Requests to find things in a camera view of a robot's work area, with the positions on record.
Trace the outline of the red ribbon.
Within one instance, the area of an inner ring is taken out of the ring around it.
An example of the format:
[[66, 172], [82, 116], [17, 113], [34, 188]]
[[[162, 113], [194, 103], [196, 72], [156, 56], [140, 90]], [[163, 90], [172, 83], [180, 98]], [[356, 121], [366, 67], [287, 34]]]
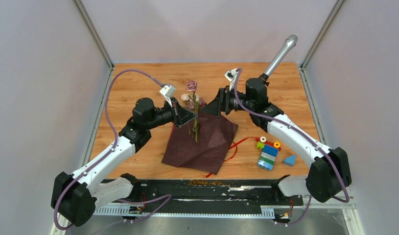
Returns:
[[259, 153], [256, 149], [257, 141], [259, 141], [259, 137], [256, 136], [233, 141], [219, 174], [208, 173], [204, 175], [204, 179], [252, 178], [251, 171], [257, 168], [257, 154]]

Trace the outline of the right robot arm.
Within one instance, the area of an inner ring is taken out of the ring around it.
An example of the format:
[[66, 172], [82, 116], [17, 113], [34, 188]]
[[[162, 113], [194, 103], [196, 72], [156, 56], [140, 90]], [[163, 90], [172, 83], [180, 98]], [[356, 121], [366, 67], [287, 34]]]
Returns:
[[319, 202], [333, 198], [343, 203], [350, 200], [347, 187], [352, 183], [348, 156], [341, 147], [332, 149], [308, 135], [279, 107], [269, 102], [267, 75], [246, 81], [244, 93], [236, 85], [220, 88], [214, 100], [202, 110], [207, 114], [228, 115], [246, 111], [252, 122], [266, 133], [290, 147], [309, 167], [302, 176], [283, 176], [271, 191], [272, 200], [284, 204], [294, 195], [312, 196]]

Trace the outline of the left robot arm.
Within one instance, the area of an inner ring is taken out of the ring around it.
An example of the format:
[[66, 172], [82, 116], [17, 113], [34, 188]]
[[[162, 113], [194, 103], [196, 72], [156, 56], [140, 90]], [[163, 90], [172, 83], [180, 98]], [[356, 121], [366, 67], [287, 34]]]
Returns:
[[145, 146], [151, 139], [151, 129], [168, 123], [181, 127], [197, 117], [197, 113], [182, 107], [173, 97], [162, 108], [156, 107], [150, 98], [139, 99], [132, 117], [120, 132], [115, 132], [114, 141], [106, 149], [73, 173], [61, 172], [55, 178], [51, 207], [57, 228], [67, 229], [59, 224], [58, 215], [79, 227], [109, 203], [124, 198], [137, 202], [142, 190], [135, 176], [125, 173], [108, 183], [103, 180]]

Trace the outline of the cream rose with stem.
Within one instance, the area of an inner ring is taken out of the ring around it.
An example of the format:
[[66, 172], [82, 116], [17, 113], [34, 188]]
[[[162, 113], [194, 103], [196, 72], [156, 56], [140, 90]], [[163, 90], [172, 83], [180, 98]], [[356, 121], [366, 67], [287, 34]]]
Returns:
[[192, 101], [189, 94], [182, 94], [181, 100], [183, 101], [185, 107], [189, 110], [192, 109]]

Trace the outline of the maroon flower bouquet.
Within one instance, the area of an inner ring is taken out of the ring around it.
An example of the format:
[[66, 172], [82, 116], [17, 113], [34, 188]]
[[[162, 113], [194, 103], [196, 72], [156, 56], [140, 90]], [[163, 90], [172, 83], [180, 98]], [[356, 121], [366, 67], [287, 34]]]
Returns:
[[224, 116], [199, 113], [198, 139], [193, 121], [172, 128], [162, 163], [217, 174], [236, 136], [238, 125]]

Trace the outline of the mauve rose with stem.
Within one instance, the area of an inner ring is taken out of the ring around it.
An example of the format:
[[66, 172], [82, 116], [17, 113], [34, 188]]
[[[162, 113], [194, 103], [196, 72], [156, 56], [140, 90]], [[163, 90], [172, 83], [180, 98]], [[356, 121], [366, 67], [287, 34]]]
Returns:
[[[198, 83], [196, 81], [189, 81], [186, 85], [186, 91], [192, 92], [191, 95], [186, 94], [185, 95], [185, 102], [189, 102], [187, 105], [190, 109], [192, 109], [196, 114], [199, 112], [199, 104], [197, 100], [197, 90]], [[192, 134], [195, 138], [195, 142], [198, 143], [198, 129], [199, 129], [199, 123], [198, 123], [198, 117], [196, 117], [193, 121], [193, 128], [192, 128]]]

